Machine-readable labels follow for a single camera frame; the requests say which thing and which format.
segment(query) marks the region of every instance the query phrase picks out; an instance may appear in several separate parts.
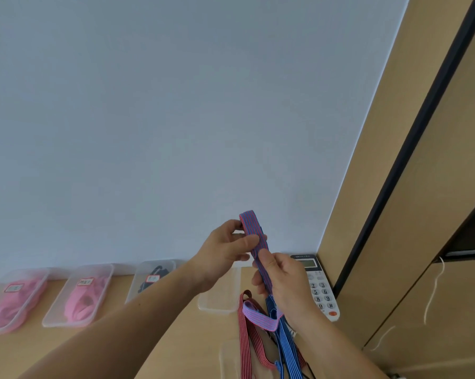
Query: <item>white label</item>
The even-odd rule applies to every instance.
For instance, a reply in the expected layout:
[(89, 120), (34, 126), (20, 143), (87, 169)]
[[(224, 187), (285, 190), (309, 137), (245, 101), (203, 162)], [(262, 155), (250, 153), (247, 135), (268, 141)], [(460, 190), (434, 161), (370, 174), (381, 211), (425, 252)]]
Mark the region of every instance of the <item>white label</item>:
[(19, 285), (9, 285), (4, 290), (4, 293), (17, 293), (23, 288), (23, 286), (23, 283), (20, 283)]
[(93, 283), (94, 278), (81, 278), (76, 286), (89, 286)]
[(160, 279), (160, 275), (148, 275), (146, 277), (146, 282), (147, 283), (155, 283), (155, 282), (158, 282), (158, 280)]

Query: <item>wooden desk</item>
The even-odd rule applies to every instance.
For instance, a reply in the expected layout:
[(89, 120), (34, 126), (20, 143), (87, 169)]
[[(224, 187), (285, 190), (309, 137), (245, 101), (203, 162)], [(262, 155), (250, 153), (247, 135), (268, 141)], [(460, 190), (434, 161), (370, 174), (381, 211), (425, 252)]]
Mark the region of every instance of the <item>wooden desk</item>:
[[(241, 290), (251, 290), (253, 297), (259, 299), (250, 283), (253, 272), (251, 267), (241, 269)], [(113, 277), (97, 319), (124, 304), (131, 282), (131, 275)], [(41, 325), (64, 283), (64, 280), (50, 281), (27, 321), (18, 330), (0, 335), (0, 379), (16, 378), (79, 331), (70, 328), (44, 328)], [(220, 378), (220, 346), (225, 341), (237, 338), (237, 313), (215, 315), (200, 311), (195, 298), (157, 344), (137, 378)], [(322, 371), (299, 336), (296, 337), (296, 343), (310, 362), (317, 379), (323, 378)]]

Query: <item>container lid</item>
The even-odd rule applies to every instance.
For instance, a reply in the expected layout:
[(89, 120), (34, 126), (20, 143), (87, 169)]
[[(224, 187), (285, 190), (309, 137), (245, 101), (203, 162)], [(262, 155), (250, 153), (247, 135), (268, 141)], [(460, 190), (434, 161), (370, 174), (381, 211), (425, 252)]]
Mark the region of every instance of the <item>container lid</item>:
[(112, 264), (78, 267), (43, 319), (44, 327), (84, 327), (101, 305), (114, 271)]
[[(252, 358), (254, 379), (273, 379), (272, 371), (260, 364), (253, 347), (249, 349)], [(227, 341), (220, 347), (220, 373), (222, 379), (241, 379), (241, 350), (239, 340)]]
[(46, 288), (49, 269), (23, 269), (0, 278), (0, 333), (11, 332), (37, 305)]
[(199, 295), (199, 309), (219, 314), (237, 311), (241, 293), (241, 268), (231, 268), (211, 288)]
[(139, 293), (142, 293), (174, 269), (176, 269), (176, 261), (171, 259), (141, 262), (136, 268), (136, 273), (130, 285), (129, 294), (127, 295), (125, 303), (134, 299)]

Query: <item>red striped strap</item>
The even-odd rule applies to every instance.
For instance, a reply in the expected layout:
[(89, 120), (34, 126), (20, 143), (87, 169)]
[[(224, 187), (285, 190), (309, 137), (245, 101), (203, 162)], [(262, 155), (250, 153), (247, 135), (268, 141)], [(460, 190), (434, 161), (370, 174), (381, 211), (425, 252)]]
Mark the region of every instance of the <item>red striped strap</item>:
[[(266, 352), (264, 349), (264, 343), (260, 339), (259, 332), (253, 323), (251, 323), (243, 314), (243, 302), (250, 301), (255, 306), (255, 308), (264, 315), (267, 313), (264, 311), (262, 306), (252, 298), (252, 293), (249, 290), (244, 291), (239, 297), (239, 308), (237, 310), (237, 318), (239, 322), (239, 344), (241, 347), (241, 379), (252, 379), (252, 358), (249, 350), (249, 340), (248, 337), (252, 340), (253, 348), (257, 353), (259, 362), (270, 370), (276, 369), (276, 365), (267, 359)], [(297, 348), (297, 356), (301, 368), (306, 366), (306, 361), (304, 360), (301, 352)]]

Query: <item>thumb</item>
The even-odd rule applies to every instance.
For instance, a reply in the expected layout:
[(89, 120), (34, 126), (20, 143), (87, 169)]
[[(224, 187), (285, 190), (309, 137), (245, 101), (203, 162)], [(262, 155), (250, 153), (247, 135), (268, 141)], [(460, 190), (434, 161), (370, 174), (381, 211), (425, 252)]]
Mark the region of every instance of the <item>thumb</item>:
[(278, 276), (281, 273), (281, 269), (278, 266), (278, 262), (274, 255), (269, 250), (263, 248), (259, 251), (259, 260), (266, 269), (270, 277)]
[(260, 242), (260, 238), (256, 234), (247, 235), (243, 238), (239, 238), (234, 242), (230, 242), (229, 250), (230, 253), (234, 255), (249, 253), (255, 248)]

